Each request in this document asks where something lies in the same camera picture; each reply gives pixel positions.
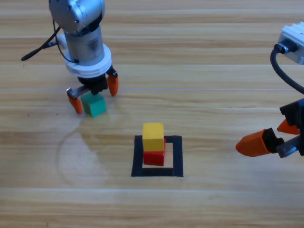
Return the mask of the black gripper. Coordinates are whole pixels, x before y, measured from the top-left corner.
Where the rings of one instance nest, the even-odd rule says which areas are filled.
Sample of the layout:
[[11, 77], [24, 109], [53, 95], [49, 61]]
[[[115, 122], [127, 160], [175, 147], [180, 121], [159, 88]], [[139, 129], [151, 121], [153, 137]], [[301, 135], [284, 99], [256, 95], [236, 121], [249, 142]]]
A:
[[280, 107], [285, 119], [277, 127], [282, 133], [296, 135], [295, 138], [284, 142], [277, 138], [272, 128], [244, 136], [237, 144], [236, 150], [249, 157], [257, 157], [270, 153], [277, 153], [285, 158], [299, 151], [304, 155], [304, 99]]
[[87, 92], [91, 92], [93, 95], [96, 95], [99, 92], [106, 90], [108, 87], [111, 96], [116, 96], [119, 87], [118, 73], [113, 68], [109, 69], [106, 73], [108, 74], [107, 79], [105, 75], [91, 78], [78, 77], [78, 81], [82, 84], [82, 86], [75, 89], [69, 87], [66, 90], [69, 102], [77, 114], [83, 113], [82, 103], [78, 97]]

